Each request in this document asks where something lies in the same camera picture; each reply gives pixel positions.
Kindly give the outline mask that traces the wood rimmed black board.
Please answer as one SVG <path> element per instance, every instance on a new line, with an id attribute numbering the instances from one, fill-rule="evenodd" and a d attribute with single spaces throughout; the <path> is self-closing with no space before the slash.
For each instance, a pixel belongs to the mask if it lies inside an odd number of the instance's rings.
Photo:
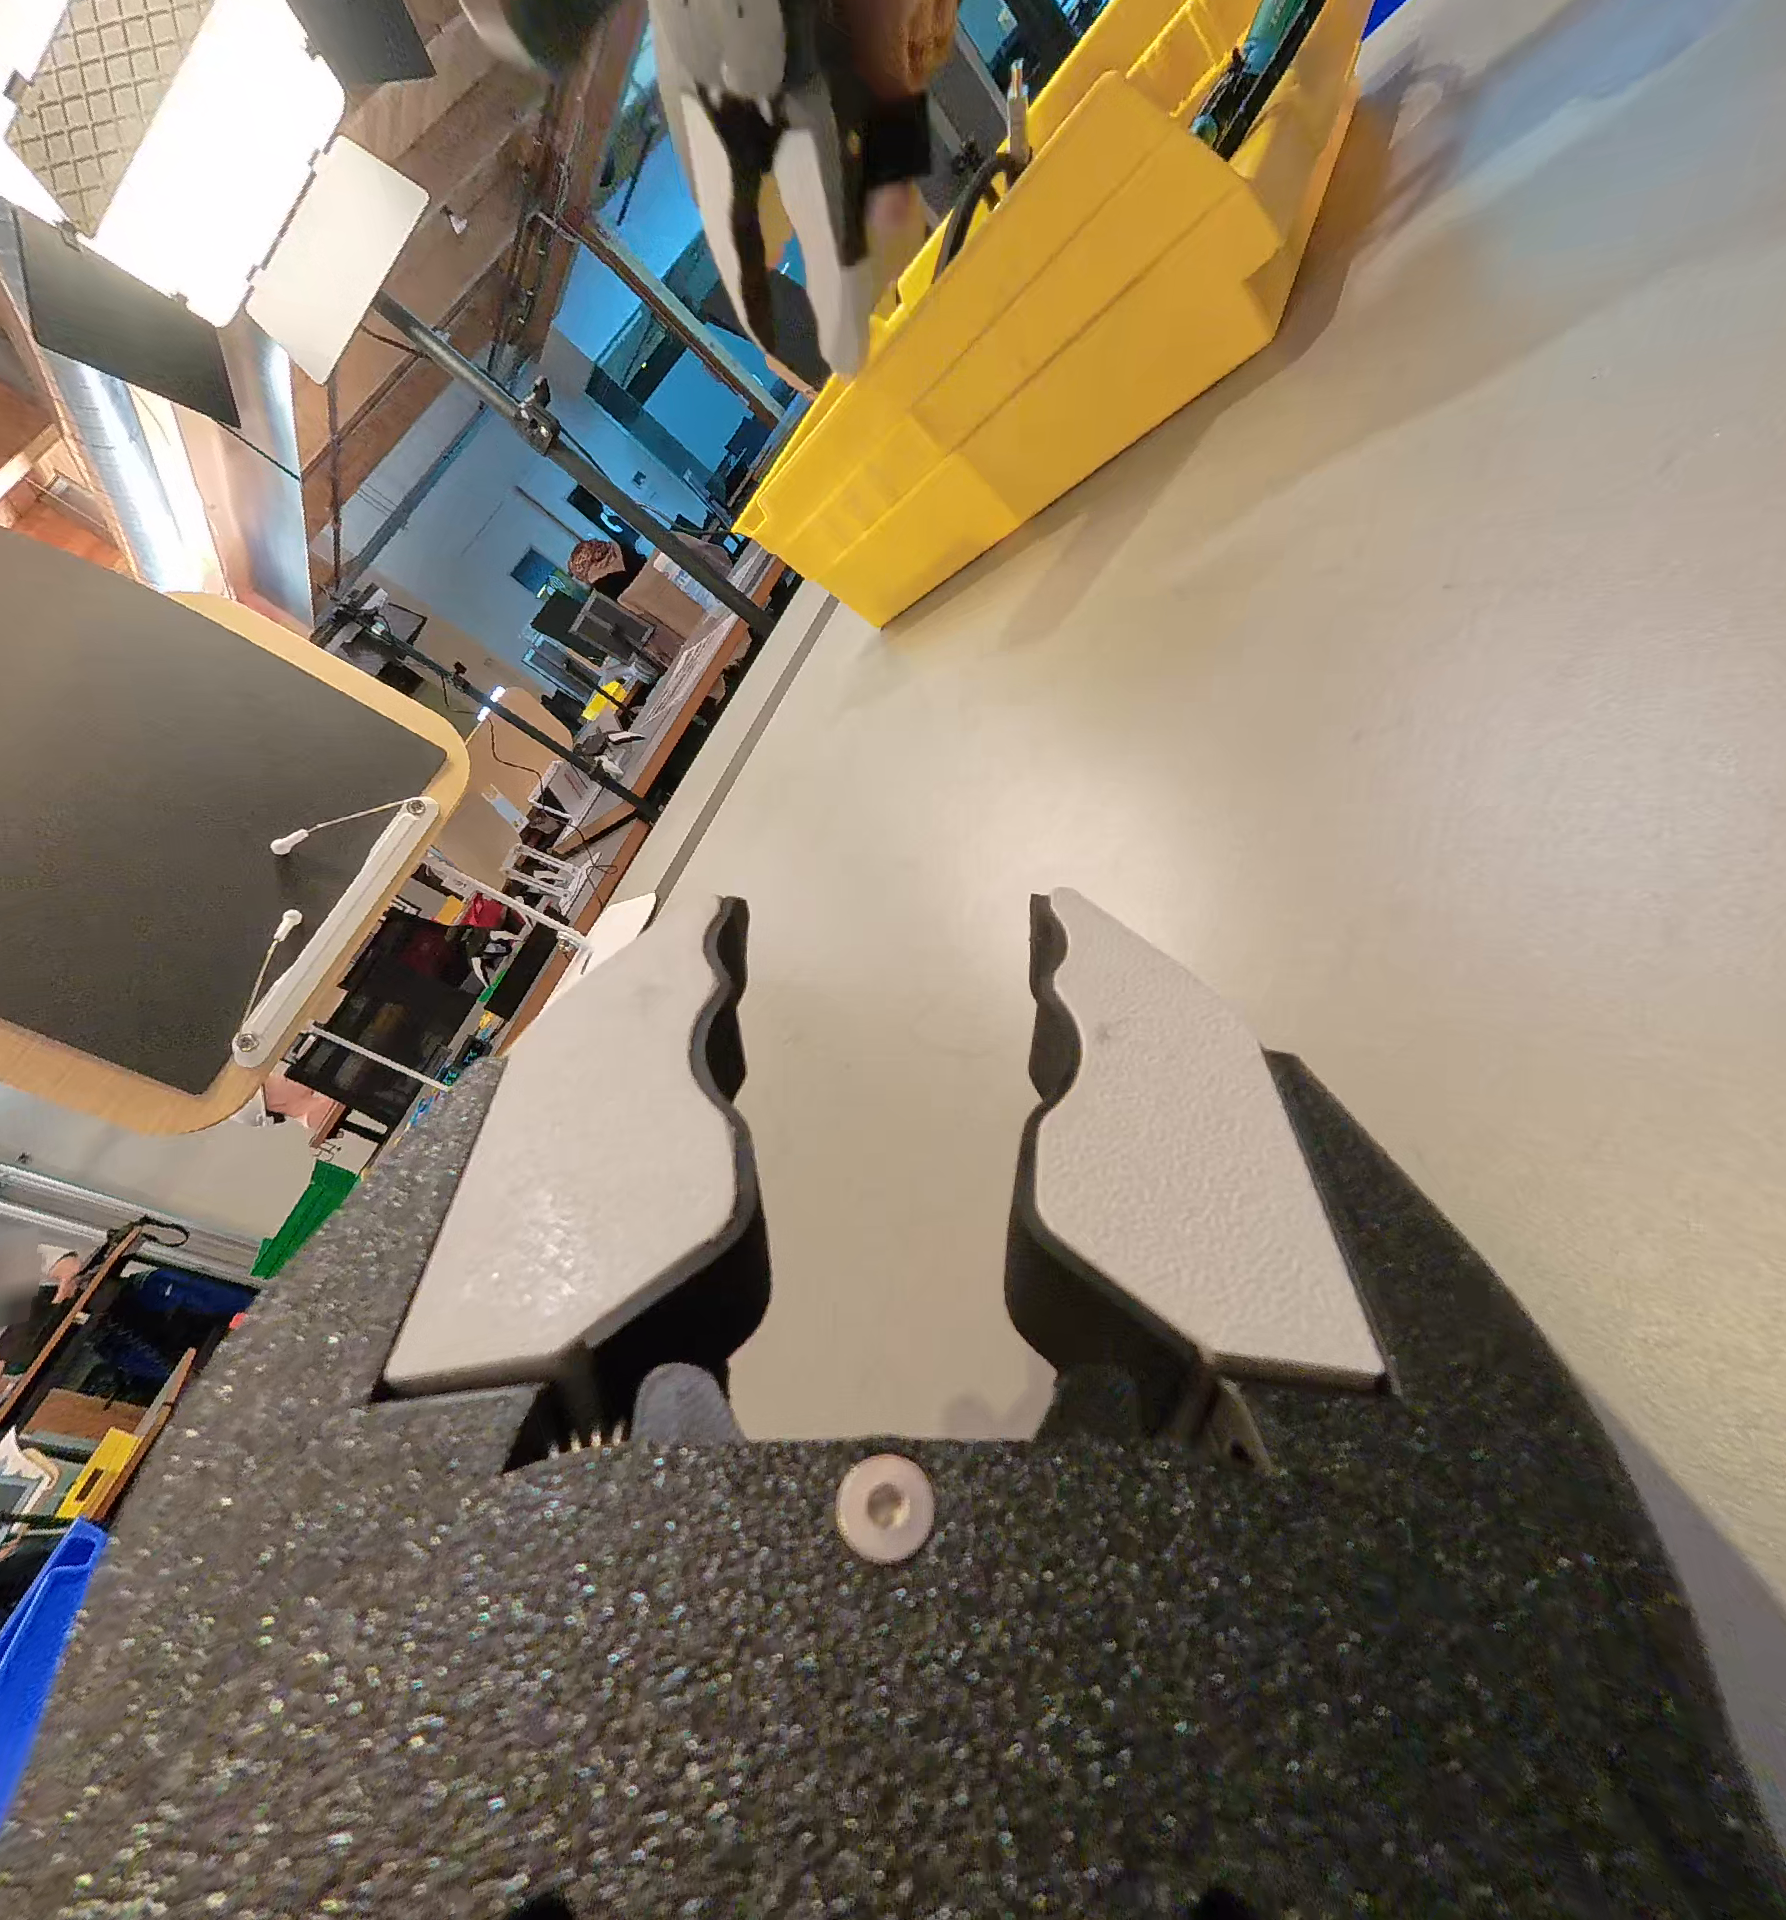
<path id="1" fill-rule="evenodd" d="M 0 528 L 0 1084 L 149 1135 L 233 1117 L 282 912 L 381 827 L 272 839 L 420 795 L 443 830 L 468 776 L 444 721 L 251 606 Z"/>

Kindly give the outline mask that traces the person's right hand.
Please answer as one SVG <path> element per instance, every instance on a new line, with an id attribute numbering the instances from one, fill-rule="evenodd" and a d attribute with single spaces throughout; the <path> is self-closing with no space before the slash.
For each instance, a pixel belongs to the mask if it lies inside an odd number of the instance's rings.
<path id="1" fill-rule="evenodd" d="M 929 88 L 957 47 L 954 1 L 836 1 L 859 104 L 859 181 L 875 265 L 905 269 L 928 236 Z"/>

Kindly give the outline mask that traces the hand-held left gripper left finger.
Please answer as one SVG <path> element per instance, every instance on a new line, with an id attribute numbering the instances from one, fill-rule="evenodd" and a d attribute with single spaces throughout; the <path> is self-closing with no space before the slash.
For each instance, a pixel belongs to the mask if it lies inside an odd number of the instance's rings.
<path id="1" fill-rule="evenodd" d="M 581 966 L 501 1058 L 381 1374 L 411 1402 L 551 1386 L 730 1398 L 769 1251 L 739 1007 L 751 909 L 669 904 Z"/>

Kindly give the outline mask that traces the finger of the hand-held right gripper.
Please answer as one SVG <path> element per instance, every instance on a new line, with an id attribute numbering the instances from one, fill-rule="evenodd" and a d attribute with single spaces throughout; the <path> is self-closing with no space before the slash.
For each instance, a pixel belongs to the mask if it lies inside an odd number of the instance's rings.
<path id="1" fill-rule="evenodd" d="M 779 103 L 769 173 L 800 245 L 820 357 L 853 378 L 869 349 L 875 306 L 865 236 L 864 131 L 833 103 Z"/>
<path id="2" fill-rule="evenodd" d="M 774 344 L 760 183 L 777 146 L 777 130 L 759 104 L 737 96 L 714 101 L 697 93 L 680 93 L 679 123 L 705 240 L 737 322 L 752 341 Z"/>

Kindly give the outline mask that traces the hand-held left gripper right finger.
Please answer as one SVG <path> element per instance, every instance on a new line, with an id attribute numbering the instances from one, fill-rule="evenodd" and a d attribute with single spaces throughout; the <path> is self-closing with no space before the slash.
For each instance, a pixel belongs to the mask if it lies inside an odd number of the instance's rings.
<path id="1" fill-rule="evenodd" d="M 1268 1055 L 1183 962 L 1069 887 L 1029 900 L 1032 1028 L 1007 1316 L 1142 1399 L 1202 1377 L 1390 1378 Z"/>

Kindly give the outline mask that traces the white stand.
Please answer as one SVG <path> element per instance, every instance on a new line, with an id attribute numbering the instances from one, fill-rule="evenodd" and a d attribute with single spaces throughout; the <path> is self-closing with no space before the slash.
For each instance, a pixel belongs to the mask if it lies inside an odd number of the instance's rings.
<path id="1" fill-rule="evenodd" d="M 467 897 L 491 897 L 522 922 L 542 927 L 581 969 L 592 969 L 621 952 L 642 930 L 642 925 L 629 925 L 628 930 L 613 927 L 611 932 L 594 930 L 587 934 L 532 900 L 520 900 L 489 880 L 467 874 L 448 854 L 438 851 L 436 837 L 443 825 L 443 807 L 432 795 L 408 797 L 398 803 L 295 827 L 273 837 L 272 851 L 275 860 L 287 862 L 330 830 L 360 824 L 376 824 L 381 831 L 363 851 L 355 876 L 333 904 L 315 915 L 297 906 L 282 912 L 228 1048 L 233 1068 L 265 1072 L 275 1066 L 284 1045 L 303 1032 L 310 1032 L 420 1084 L 439 1086 L 439 1080 L 424 1069 L 394 1061 L 355 1041 L 333 1038 L 308 1020 L 315 1002 L 335 981 L 352 950 L 369 936 L 374 923 L 385 915 L 398 883 L 420 867 L 432 869 L 448 887 L 460 889 Z"/>

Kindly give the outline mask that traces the black braided cable grey plug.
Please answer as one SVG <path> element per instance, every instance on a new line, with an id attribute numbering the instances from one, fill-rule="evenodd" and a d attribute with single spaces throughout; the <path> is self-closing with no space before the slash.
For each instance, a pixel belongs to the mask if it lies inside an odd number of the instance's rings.
<path id="1" fill-rule="evenodd" d="M 992 156 L 964 177 L 960 192 L 947 215 L 944 236 L 934 258 L 931 277 L 940 279 L 962 254 L 971 234 L 975 215 L 981 209 L 996 209 L 1009 190 L 1024 177 L 1031 162 L 1029 140 L 1029 88 L 1024 79 L 1024 59 L 1014 59 L 1007 72 L 1004 93 L 1005 133 Z"/>

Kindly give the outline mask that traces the long wooden workbench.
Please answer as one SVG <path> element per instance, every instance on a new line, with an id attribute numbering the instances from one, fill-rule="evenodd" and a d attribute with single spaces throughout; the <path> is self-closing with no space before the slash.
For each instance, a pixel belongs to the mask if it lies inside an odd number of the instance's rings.
<path id="1" fill-rule="evenodd" d="M 737 612 L 653 564 L 617 595 L 551 592 L 524 666 L 571 755 L 535 781 L 522 842 L 575 851 L 659 820 L 760 647 Z"/>

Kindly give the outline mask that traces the studio light panel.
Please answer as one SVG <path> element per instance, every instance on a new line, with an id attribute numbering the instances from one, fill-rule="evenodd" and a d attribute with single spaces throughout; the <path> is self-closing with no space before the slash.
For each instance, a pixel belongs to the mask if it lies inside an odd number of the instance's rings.
<path id="1" fill-rule="evenodd" d="M 241 433 L 248 317 L 327 383 L 430 198 L 340 133 L 425 83 L 396 1 L 0 1 L 0 199 L 39 347 Z"/>

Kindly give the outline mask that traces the yellow plastic bin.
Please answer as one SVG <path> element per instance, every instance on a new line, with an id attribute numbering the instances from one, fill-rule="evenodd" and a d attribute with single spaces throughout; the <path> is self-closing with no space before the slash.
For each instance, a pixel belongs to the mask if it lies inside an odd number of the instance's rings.
<path id="1" fill-rule="evenodd" d="M 1029 106 L 1024 178 L 934 232 L 737 532 L 883 625 L 1277 333 L 1358 103 L 1329 1 L 1234 156 L 1190 130 L 1254 4 L 1107 4 Z"/>

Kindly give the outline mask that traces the black light stand pole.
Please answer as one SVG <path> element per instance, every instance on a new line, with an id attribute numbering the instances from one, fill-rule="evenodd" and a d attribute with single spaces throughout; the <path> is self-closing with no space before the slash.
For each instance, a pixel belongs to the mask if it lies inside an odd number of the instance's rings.
<path id="1" fill-rule="evenodd" d="M 718 572 L 696 550 L 673 531 L 673 527 L 629 492 L 617 485 L 600 466 L 581 452 L 551 411 L 546 399 L 519 397 L 508 391 L 478 363 L 460 354 L 447 336 L 411 313 L 394 296 L 381 293 L 368 306 L 400 341 L 424 363 L 436 367 L 448 380 L 473 394 L 473 399 L 505 423 L 532 455 L 550 461 L 575 484 L 589 487 L 605 508 L 613 511 L 639 539 L 666 557 L 696 587 L 719 606 L 734 613 L 755 637 L 767 637 L 776 628 L 776 615 L 755 601 L 746 591 L 737 589 L 732 579 Z"/>

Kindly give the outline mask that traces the green plastic bin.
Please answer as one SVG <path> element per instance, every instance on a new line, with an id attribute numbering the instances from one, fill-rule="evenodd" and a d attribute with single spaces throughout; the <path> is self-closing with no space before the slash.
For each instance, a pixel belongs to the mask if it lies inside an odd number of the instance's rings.
<path id="1" fill-rule="evenodd" d="M 251 1261 L 251 1281 L 264 1284 L 284 1272 L 320 1227 L 343 1206 L 358 1186 L 360 1175 L 354 1169 L 316 1160 L 307 1179 L 300 1198 L 282 1225 L 260 1238 L 256 1256 Z"/>

